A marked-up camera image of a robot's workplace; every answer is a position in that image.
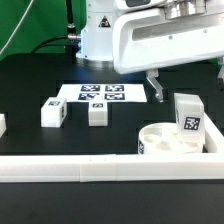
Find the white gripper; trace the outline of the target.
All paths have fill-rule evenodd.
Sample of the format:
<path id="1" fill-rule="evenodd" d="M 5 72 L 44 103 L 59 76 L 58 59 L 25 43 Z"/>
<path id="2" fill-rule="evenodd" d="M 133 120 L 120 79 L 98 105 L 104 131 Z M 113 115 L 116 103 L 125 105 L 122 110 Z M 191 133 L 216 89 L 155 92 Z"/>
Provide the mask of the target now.
<path id="1" fill-rule="evenodd" d="M 164 101 L 158 68 L 218 58 L 224 80 L 224 7 L 203 15 L 168 20 L 159 8 L 125 14 L 113 29 L 114 68 L 120 74 L 146 71 L 146 79 Z"/>

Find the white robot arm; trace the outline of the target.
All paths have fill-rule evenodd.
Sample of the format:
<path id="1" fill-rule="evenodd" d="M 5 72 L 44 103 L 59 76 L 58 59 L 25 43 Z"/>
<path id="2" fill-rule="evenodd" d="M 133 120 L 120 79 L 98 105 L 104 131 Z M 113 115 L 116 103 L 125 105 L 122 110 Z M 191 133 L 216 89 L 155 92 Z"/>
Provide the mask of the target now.
<path id="1" fill-rule="evenodd" d="M 144 71 L 159 100 L 160 68 L 216 58 L 224 87 L 224 0 L 86 0 L 78 59 Z"/>

